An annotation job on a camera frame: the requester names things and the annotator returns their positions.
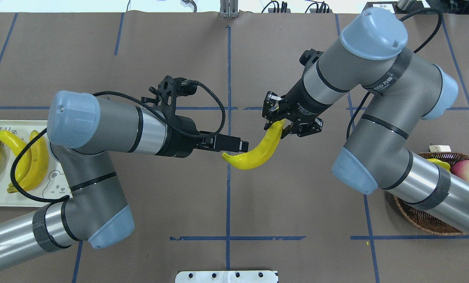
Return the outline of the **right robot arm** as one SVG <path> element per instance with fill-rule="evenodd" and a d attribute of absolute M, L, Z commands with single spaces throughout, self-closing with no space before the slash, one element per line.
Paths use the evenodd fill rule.
<path fill-rule="evenodd" d="M 469 183 L 405 149 L 419 120 L 440 117 L 458 86 L 439 66 L 406 47 L 403 22 L 371 7 L 325 52 L 301 56 L 302 77 L 286 95 L 268 92 L 265 129 L 290 120 L 282 136 L 321 131 L 319 116 L 361 85 L 374 97 L 333 164 L 333 175 L 369 195 L 381 188 L 469 235 Z"/>

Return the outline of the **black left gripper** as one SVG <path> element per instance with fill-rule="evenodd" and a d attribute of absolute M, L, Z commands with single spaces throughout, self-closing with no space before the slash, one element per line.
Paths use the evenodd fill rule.
<path fill-rule="evenodd" d="M 195 126 L 195 122 L 191 118 L 186 118 L 180 115 L 166 115 L 166 120 L 175 126 L 177 129 L 182 130 L 188 134 L 200 134 L 202 140 L 183 136 L 171 127 L 167 126 L 167 133 L 163 147 L 157 156 L 173 156 L 177 158 L 185 158 L 189 156 L 197 145 L 197 149 L 206 150 L 211 152 L 248 152 L 248 141 L 241 140 L 239 137 L 227 136 L 217 134 L 213 137 L 206 138 L 209 131 L 199 131 Z"/>

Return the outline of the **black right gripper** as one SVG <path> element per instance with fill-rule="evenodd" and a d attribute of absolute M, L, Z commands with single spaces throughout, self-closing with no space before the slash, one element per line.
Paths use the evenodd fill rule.
<path fill-rule="evenodd" d="M 294 86 L 282 97 L 268 91 L 263 102 L 262 116 L 267 120 L 264 130 L 268 130 L 273 123 L 290 120 L 281 133 L 281 138 L 289 134 L 305 137 L 322 131 L 324 121 L 318 116 L 329 108 L 311 97 L 304 86 L 303 79 L 299 79 Z"/>

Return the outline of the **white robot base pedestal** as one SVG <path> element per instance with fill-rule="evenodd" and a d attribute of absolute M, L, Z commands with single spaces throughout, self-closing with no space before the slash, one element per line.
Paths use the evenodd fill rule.
<path fill-rule="evenodd" d="M 279 283 L 279 275 L 271 270 L 183 271 L 175 283 Z"/>

